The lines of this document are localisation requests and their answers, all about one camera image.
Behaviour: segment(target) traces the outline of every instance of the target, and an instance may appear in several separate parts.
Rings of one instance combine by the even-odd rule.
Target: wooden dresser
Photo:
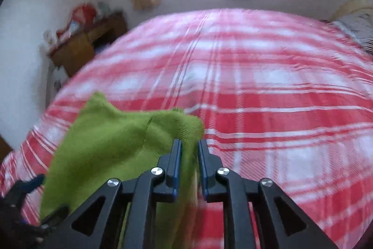
[[[3,138],[0,135],[0,164],[3,161],[3,159],[7,156],[9,152],[12,151],[12,148],[3,140]]]
[[[112,43],[127,32],[122,12],[114,13],[73,34],[48,54],[56,67],[63,66],[69,77],[95,56],[95,48]]]

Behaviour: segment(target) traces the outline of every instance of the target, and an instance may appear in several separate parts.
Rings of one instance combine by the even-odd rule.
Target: black gripper frame
[[[204,199],[223,202],[225,249],[256,249],[249,202],[261,249],[338,249],[271,179],[257,182],[219,170],[221,159],[209,153],[206,140],[198,143],[198,162]]]
[[[121,182],[111,178],[50,233],[38,249],[117,249],[128,203],[123,249],[152,249],[157,202],[172,203],[179,189],[181,141],[157,169]]]
[[[10,188],[8,193],[4,196],[5,204],[15,207],[19,212],[21,212],[26,195],[34,191],[37,187],[41,186],[44,178],[45,176],[43,174],[39,174],[28,182],[21,180],[16,181],[12,188]]]

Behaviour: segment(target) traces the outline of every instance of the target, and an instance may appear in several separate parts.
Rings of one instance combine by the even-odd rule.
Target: green towel
[[[102,93],[93,94],[55,152],[44,184],[40,218],[61,204],[75,210],[111,177],[137,178],[155,167],[159,156],[169,153],[178,138],[183,145],[178,201],[157,204],[156,222],[156,247],[176,248],[188,198],[195,191],[197,142],[203,132],[199,118],[179,110],[122,112]]]

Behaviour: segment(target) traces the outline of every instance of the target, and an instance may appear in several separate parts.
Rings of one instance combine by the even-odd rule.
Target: bed
[[[224,166],[272,178],[339,248],[373,219],[373,64],[331,24],[224,9],[147,21],[97,55],[59,92],[0,168],[0,193],[46,173],[93,92],[118,109],[183,108],[205,125]],[[39,221],[42,189],[22,215]],[[223,248],[221,204],[198,200],[193,248]]]

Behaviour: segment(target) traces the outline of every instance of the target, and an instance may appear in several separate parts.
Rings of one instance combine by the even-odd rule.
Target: metal screw
[[[220,175],[227,175],[228,173],[229,173],[229,169],[228,168],[219,168],[218,170],[217,170],[217,172],[218,172],[218,174],[220,174]]]
[[[152,169],[152,173],[153,173],[154,175],[160,175],[160,174],[162,174],[162,172],[163,172],[163,169],[162,169],[162,168],[159,168],[159,167],[154,167],[154,168]]]
[[[271,187],[273,185],[273,180],[271,180],[268,177],[263,178],[260,182],[262,183],[263,186],[266,186],[266,187]]]
[[[111,178],[111,179],[109,179],[109,180],[107,181],[107,185],[108,185],[109,187],[116,187],[116,186],[118,186],[118,184],[119,184],[119,180],[116,179],[116,178]]]

